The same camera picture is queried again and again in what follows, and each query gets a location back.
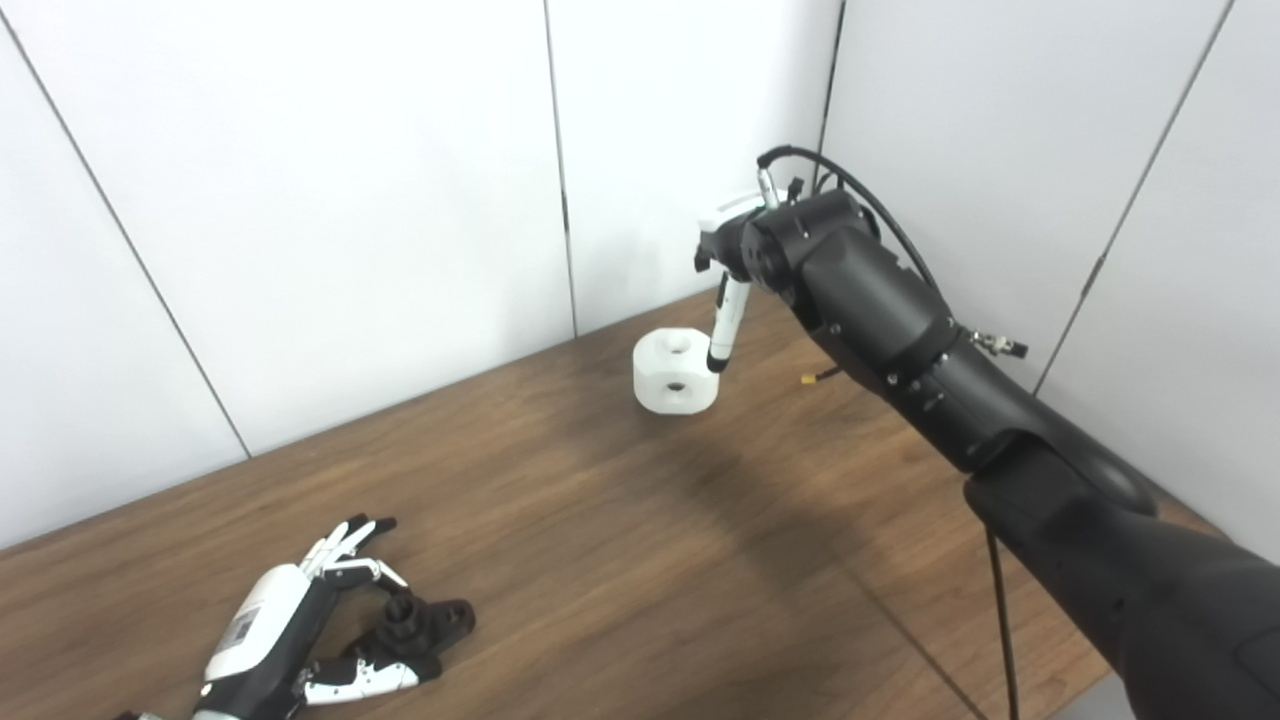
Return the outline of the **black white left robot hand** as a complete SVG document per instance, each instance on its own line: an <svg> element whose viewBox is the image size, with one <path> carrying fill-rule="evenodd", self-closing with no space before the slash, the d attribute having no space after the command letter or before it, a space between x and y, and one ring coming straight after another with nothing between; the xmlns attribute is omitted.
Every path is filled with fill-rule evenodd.
<svg viewBox="0 0 1280 720"><path fill-rule="evenodd" d="M314 657L343 593L376 585L389 605L421 601L384 561L361 555L394 528L394 518L357 514L300 561L260 577L205 666L192 716L293 719L308 707L349 705L438 679L444 667L431 637L422 650L401 650L387 632L372 629L338 657Z"/></svg>

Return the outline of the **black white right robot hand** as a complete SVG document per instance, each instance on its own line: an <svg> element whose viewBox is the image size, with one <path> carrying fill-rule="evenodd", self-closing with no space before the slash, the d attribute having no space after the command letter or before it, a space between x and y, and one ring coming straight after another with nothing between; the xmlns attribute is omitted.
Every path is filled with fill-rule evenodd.
<svg viewBox="0 0 1280 720"><path fill-rule="evenodd" d="M742 234L751 219L777 205L773 192L746 193L714 206L698 222L700 238L694 255L695 270L707 272L714 263L722 268L707 351L707 366L714 374L723 373L730 364L753 287L742 260Z"/></svg>

